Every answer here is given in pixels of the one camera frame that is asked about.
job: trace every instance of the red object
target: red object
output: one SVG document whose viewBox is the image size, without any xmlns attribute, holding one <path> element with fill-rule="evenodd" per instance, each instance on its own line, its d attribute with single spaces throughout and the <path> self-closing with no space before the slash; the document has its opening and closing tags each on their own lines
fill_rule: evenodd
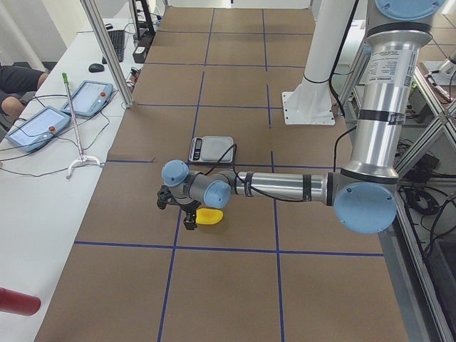
<svg viewBox="0 0 456 342">
<path fill-rule="evenodd" d="M 0 311 L 31 316 L 40 309 L 40 306 L 41 300 L 38 297 L 0 287 Z"/>
</svg>

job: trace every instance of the shorts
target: shorts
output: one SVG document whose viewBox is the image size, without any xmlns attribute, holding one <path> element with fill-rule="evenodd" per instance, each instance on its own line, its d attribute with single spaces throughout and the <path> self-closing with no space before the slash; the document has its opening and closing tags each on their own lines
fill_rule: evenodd
<svg viewBox="0 0 456 342">
<path fill-rule="evenodd" d="M 38 79 L 43 71 L 19 66 L 0 66 L 0 112 L 1 104 L 11 94 L 37 91 Z"/>
</svg>

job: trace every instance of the person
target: person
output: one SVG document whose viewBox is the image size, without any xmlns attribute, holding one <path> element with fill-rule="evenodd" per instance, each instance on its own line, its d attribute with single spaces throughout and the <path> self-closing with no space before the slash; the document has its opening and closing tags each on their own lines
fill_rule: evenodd
<svg viewBox="0 0 456 342">
<path fill-rule="evenodd" d="M 37 91 L 47 77 L 43 71 L 0 64 L 0 113 L 14 122 L 25 108 L 14 94 Z"/>
</svg>

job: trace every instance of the floor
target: floor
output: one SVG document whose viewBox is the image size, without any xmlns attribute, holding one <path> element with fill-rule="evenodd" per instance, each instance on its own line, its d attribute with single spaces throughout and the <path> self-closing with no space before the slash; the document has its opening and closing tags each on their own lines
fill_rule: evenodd
<svg viewBox="0 0 456 342">
<path fill-rule="evenodd" d="M 36 341 L 407 341 L 376 235 L 321 203 L 233 197 L 187 231 L 156 193 L 196 136 L 230 135 L 237 169 L 329 172 L 335 126 L 285 126 L 306 10 L 165 14 Z M 340 167 L 349 139 L 339 145 Z"/>
</svg>

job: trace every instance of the yellow object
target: yellow object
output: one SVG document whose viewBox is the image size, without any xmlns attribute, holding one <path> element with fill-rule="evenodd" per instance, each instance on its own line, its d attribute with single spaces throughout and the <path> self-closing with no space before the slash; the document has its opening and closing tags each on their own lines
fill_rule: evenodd
<svg viewBox="0 0 456 342">
<path fill-rule="evenodd" d="M 201 208 L 197 210 L 197 224 L 217 224 L 223 218 L 223 211 Z"/>
</svg>

